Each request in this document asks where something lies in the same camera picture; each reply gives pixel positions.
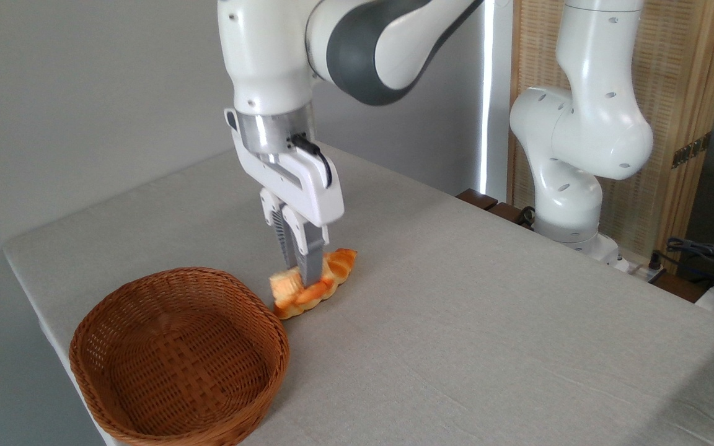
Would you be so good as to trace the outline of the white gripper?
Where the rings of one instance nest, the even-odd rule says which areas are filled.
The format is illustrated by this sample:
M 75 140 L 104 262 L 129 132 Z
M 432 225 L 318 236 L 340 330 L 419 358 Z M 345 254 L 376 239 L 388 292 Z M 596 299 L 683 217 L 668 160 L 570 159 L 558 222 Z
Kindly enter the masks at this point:
M 263 215 L 275 231 L 286 267 L 297 266 L 303 285 L 314 285 L 321 278 L 326 246 L 320 227 L 345 212 L 334 163 L 303 134 L 290 136 L 290 152 L 278 155 L 276 163 L 266 163 L 244 147 L 238 130 L 231 133 L 244 171 L 264 187 Z

